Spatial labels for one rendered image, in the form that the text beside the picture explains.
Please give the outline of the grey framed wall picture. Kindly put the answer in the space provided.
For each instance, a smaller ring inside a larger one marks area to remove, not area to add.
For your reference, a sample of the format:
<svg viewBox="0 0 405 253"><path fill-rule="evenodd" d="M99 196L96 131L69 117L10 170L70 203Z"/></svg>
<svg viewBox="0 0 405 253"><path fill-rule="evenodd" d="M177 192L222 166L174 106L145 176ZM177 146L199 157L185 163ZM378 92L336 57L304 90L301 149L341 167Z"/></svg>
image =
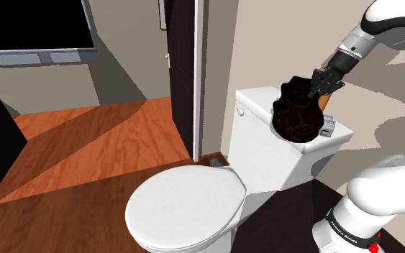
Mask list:
<svg viewBox="0 0 405 253"><path fill-rule="evenodd" d="M159 22L161 30L167 30L165 8L166 0L158 0Z"/></svg>

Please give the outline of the dark brown lumpy figure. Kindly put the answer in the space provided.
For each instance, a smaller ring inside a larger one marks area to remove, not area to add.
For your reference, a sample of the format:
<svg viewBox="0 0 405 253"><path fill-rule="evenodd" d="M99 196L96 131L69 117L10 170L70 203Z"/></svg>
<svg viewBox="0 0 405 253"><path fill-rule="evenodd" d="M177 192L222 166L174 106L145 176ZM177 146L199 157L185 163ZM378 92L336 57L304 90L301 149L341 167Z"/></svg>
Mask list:
<svg viewBox="0 0 405 253"><path fill-rule="evenodd" d="M281 97L273 102L272 125L285 140L307 143L319 135L324 114L319 107L319 94L308 97L311 80L293 76L281 85Z"/></svg>

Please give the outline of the small grey white gadget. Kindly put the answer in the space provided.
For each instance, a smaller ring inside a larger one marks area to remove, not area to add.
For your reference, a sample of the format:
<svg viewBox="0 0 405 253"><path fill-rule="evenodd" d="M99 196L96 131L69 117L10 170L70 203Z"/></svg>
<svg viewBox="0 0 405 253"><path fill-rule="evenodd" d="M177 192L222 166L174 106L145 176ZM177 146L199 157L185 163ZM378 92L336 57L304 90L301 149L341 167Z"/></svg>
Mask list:
<svg viewBox="0 0 405 253"><path fill-rule="evenodd" d="M331 137L335 129L336 121L332 116L324 115L324 124L319 130L319 136Z"/></svg>

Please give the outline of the white toilet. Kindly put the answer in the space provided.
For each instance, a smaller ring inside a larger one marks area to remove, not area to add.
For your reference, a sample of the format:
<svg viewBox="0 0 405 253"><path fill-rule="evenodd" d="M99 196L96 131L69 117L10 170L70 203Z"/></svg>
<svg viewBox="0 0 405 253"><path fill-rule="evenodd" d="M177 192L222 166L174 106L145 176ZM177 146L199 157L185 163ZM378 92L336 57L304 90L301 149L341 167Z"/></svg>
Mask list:
<svg viewBox="0 0 405 253"><path fill-rule="evenodd" d="M236 228L274 193L309 182L353 131L335 122L327 136L292 143L272 125L279 88L238 90L227 165L159 172L131 195L125 222L150 253L229 253Z"/></svg>

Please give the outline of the dark door with white frame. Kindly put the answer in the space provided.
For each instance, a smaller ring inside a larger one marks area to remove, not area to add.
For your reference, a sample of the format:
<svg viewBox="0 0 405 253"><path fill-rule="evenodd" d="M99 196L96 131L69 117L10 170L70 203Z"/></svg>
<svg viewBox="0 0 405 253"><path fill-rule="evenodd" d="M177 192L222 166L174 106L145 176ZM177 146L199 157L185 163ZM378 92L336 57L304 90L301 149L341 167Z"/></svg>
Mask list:
<svg viewBox="0 0 405 253"><path fill-rule="evenodd" d="M164 0L164 9L172 118L189 157L196 162L204 0Z"/></svg>

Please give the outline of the grey framed black window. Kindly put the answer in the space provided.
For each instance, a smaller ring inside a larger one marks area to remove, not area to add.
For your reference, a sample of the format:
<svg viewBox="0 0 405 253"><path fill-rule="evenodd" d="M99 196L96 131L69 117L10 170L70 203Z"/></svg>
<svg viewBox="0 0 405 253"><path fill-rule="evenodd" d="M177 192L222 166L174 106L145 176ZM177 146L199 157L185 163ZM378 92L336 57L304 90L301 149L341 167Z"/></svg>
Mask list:
<svg viewBox="0 0 405 253"><path fill-rule="evenodd" d="M96 60L88 0L0 0L0 66Z"/></svg>

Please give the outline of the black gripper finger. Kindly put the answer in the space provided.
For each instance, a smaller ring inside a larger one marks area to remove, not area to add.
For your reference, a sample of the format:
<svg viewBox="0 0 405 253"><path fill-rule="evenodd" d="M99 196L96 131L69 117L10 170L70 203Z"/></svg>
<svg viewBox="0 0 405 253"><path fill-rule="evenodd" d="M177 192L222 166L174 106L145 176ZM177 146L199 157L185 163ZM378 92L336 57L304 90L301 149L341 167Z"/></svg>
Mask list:
<svg viewBox="0 0 405 253"><path fill-rule="evenodd" d="M345 84L342 81L344 78L343 73L332 72L325 78L325 92L334 93L337 89L343 87Z"/></svg>
<svg viewBox="0 0 405 253"><path fill-rule="evenodd" d="M327 81L329 74L324 70L315 69L311 77L311 89L308 93L309 98L313 98L315 95L323 96L327 92Z"/></svg>

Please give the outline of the black robot stand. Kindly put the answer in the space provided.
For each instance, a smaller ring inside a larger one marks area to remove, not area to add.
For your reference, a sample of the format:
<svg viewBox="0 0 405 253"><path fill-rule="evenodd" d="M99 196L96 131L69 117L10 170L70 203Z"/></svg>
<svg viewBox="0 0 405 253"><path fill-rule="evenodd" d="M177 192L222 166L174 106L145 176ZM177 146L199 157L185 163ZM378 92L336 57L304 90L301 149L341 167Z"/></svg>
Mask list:
<svg viewBox="0 0 405 253"><path fill-rule="evenodd" d="M329 212L349 237L369 239L380 233L378 253L405 253L405 246L383 229L393 216L361 211L317 179L272 195L239 226L231 253L319 253L317 239L350 246L348 238L329 231Z"/></svg>

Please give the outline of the orange cylinder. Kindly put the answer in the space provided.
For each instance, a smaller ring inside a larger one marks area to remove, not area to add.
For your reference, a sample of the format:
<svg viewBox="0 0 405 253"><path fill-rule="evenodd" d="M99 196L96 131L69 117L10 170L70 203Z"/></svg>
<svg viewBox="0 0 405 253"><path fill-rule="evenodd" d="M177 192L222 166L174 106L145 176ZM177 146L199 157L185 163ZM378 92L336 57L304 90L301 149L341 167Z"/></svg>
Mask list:
<svg viewBox="0 0 405 253"><path fill-rule="evenodd" d="M329 102L331 96L332 96L331 93L326 93L326 94L324 94L324 95L322 95L322 96L319 97L318 105L319 105L319 107L320 107L320 109L321 109L322 111L325 110L325 108L326 108L326 106L327 106L327 104L328 104L328 102Z"/></svg>

